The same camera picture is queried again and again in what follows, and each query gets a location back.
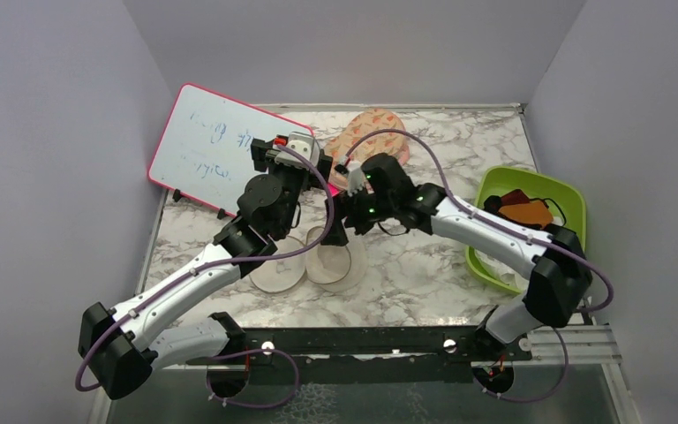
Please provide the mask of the black and orange bra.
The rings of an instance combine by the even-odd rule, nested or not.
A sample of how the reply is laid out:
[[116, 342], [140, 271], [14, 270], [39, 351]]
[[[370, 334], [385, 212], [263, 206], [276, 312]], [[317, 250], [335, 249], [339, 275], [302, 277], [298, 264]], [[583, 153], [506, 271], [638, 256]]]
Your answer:
[[515, 189], [500, 197], [498, 214], [525, 227], [543, 230], [554, 222], [554, 215], [546, 201], [529, 198], [521, 189]]

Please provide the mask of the white mesh laundry bag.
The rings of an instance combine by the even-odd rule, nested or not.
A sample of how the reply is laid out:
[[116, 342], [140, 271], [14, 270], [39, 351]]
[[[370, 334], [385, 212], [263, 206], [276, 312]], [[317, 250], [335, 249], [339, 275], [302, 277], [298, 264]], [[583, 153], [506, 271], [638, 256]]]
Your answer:
[[368, 269], [365, 245], [350, 236], [345, 246], [317, 245], [286, 259], [267, 261], [248, 276], [259, 290], [277, 294], [310, 282], [327, 292], [344, 292], [360, 283]]

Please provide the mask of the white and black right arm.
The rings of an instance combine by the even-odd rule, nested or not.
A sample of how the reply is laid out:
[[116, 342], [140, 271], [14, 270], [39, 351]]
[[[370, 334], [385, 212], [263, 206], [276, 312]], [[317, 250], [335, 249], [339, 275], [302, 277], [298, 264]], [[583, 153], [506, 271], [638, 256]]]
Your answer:
[[407, 230], [452, 239], [472, 247], [527, 278], [527, 289], [496, 307], [478, 325], [471, 345], [494, 360], [522, 335], [544, 326], [565, 327], [591, 285], [591, 272], [577, 235], [549, 224], [544, 230], [512, 223], [461, 200], [434, 183], [416, 185], [398, 161], [377, 154], [353, 170], [368, 187], [340, 192], [329, 200], [335, 210], [328, 246], [346, 243], [394, 218]]

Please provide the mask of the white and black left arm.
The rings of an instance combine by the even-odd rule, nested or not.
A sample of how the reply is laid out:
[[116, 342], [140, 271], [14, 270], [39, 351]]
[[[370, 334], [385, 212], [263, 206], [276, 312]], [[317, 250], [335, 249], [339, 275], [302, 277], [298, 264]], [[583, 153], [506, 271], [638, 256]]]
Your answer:
[[276, 239], [293, 227], [300, 195], [328, 185], [332, 159], [305, 134], [254, 140], [253, 166], [259, 175], [245, 186], [246, 210], [239, 212], [185, 266], [155, 288], [113, 307], [100, 302], [81, 315], [74, 376], [80, 392], [101, 389], [112, 400], [137, 390], [150, 375], [198, 357], [224, 363], [250, 354], [242, 331], [225, 313], [192, 327], [171, 328], [177, 318], [209, 295], [234, 284], [271, 261], [291, 259], [320, 241], [278, 253]]

